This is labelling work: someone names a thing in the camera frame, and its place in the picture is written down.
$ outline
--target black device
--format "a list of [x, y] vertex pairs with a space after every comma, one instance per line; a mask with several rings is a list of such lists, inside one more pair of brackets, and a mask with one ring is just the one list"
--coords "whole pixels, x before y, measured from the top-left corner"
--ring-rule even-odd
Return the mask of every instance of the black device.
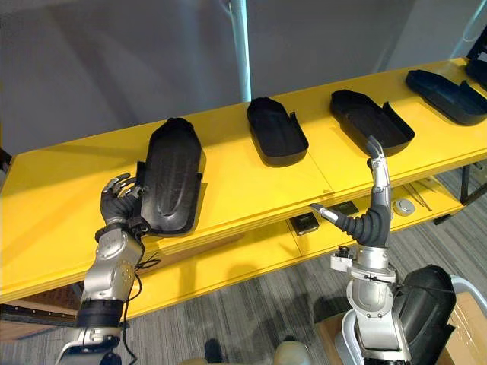
[[289, 220], [298, 236], [313, 232], [320, 226], [313, 213], [298, 215], [297, 217], [290, 218]]
[[353, 202], [351, 200], [348, 200], [347, 202], [343, 202], [343, 203], [333, 205], [333, 206], [329, 207], [329, 209], [332, 209], [334, 211], [339, 211], [340, 213], [342, 213], [344, 215], [352, 215], [352, 214], [358, 213], [357, 207], [355, 206], [355, 204], [353, 204]]
[[487, 62], [481, 59], [471, 59], [465, 67], [465, 72], [477, 80], [484, 89], [487, 89]]

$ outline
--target yellow shelf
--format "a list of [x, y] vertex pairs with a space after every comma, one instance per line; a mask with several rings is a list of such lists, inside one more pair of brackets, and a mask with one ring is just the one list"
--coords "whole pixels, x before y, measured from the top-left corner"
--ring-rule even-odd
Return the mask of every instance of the yellow shelf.
[[[415, 212], [408, 217], [402, 217], [393, 212], [393, 219], [391, 221], [392, 231], [402, 230], [403, 228], [410, 227], [423, 221], [429, 221], [446, 214], [453, 214], [463, 208], [460, 202], [457, 201], [435, 178], [426, 178], [419, 181], [422, 184], [417, 182], [413, 182], [412, 184], [421, 197], [426, 201], [431, 211], [426, 207], [422, 207], [419, 202], [409, 195], [404, 187], [398, 186], [394, 188], [392, 191], [392, 202], [400, 198], [407, 198], [414, 204]], [[354, 216], [364, 214], [371, 203], [370, 196], [358, 198], [353, 202], [359, 210]], [[320, 228], [318, 230], [303, 236], [296, 236], [294, 231], [292, 232], [302, 256], [310, 258], [325, 252], [333, 251], [338, 246], [355, 243], [350, 236], [343, 233], [341, 230], [337, 230], [330, 222], [316, 214], [315, 217], [320, 223]]]
[[[422, 182], [434, 191], [418, 183], [415, 183], [414, 187], [432, 211], [421, 207], [403, 187], [395, 188], [393, 200], [407, 198], [413, 202], [416, 211], [408, 217], [395, 214], [392, 230], [400, 230], [434, 217], [454, 213], [463, 207], [436, 179], [424, 179]], [[362, 214], [370, 204], [370, 197], [356, 199], [354, 204]], [[320, 228], [303, 236], [296, 236], [291, 225], [286, 225], [287, 221], [278, 222], [251, 230], [235, 243], [195, 255], [166, 268], [142, 273], [143, 291], [130, 302], [129, 317], [140, 316], [334, 251], [338, 246], [354, 243], [349, 236], [332, 224], [321, 217], [318, 219]], [[132, 289], [132, 295], [137, 291], [136, 284]]]
[[[463, 59], [422, 65], [454, 81], [468, 78]], [[412, 126], [415, 139], [388, 159], [399, 185], [487, 158], [487, 122], [460, 126], [407, 89], [411, 68], [368, 75], [275, 97], [295, 110], [310, 148], [289, 167], [265, 166], [253, 146], [246, 104], [186, 116], [206, 154], [202, 209], [194, 232], [145, 239], [147, 252], [170, 255], [307, 211], [367, 195], [372, 180], [366, 156], [330, 115], [329, 98], [349, 88], [380, 103], [389, 100]], [[478, 84], [472, 85], [481, 94]], [[0, 303], [80, 281], [94, 259], [94, 232], [103, 226], [100, 189], [113, 176], [135, 172], [161, 122], [83, 138], [13, 160], [2, 187]]]
[[[285, 221], [246, 232], [237, 242], [142, 272], [142, 293], [130, 302], [129, 317], [261, 275], [301, 255]], [[138, 291], [135, 283], [132, 294]]]

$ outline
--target metal rod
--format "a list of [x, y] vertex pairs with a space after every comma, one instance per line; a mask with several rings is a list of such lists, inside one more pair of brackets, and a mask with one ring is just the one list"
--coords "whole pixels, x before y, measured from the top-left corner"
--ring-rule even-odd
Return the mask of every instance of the metal rod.
[[484, 185], [480, 186], [475, 192], [465, 197], [465, 200], [461, 203], [463, 205], [472, 204], [475, 200], [480, 198], [485, 193], [487, 193], [487, 182]]
[[76, 316], [72, 314], [49, 312], [22, 306], [0, 305], [0, 319], [11, 322], [36, 323], [39, 325], [57, 325], [74, 327]]
[[470, 165], [466, 165], [462, 168], [462, 188], [460, 190], [460, 203], [465, 205], [465, 201], [469, 195], [469, 178], [470, 178]]

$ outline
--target black plastic mold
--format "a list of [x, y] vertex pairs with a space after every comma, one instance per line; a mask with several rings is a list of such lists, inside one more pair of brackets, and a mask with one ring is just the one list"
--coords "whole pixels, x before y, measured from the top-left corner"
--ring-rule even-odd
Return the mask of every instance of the black plastic mold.
[[466, 81], [459, 85], [423, 70], [408, 72], [406, 83], [435, 109], [462, 125], [475, 125], [487, 117], [487, 99]]
[[268, 97], [252, 100], [247, 109], [250, 131], [260, 158], [270, 166], [297, 163], [309, 147], [295, 113]]
[[170, 118], [154, 131], [145, 163], [137, 166], [138, 184], [144, 189], [143, 231], [177, 235], [193, 228], [204, 162], [193, 125], [185, 119]]
[[389, 103], [381, 108], [367, 95], [350, 90], [335, 91], [330, 107], [342, 130], [366, 154], [365, 145], [370, 135], [380, 142], [386, 156], [404, 149], [415, 136]]

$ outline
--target gray wall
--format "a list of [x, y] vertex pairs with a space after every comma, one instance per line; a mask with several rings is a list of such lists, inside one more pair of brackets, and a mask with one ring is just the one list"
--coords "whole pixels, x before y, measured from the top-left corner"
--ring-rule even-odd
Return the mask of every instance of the gray wall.
[[219, 2], [80, 0], [2, 15], [3, 145], [13, 154], [237, 103]]
[[413, 4], [407, 0], [250, 2], [253, 95], [376, 72], [394, 50]]
[[[237, 103], [222, 2], [2, 0], [5, 149]], [[446, 59], [479, 3], [247, 0], [253, 95]]]

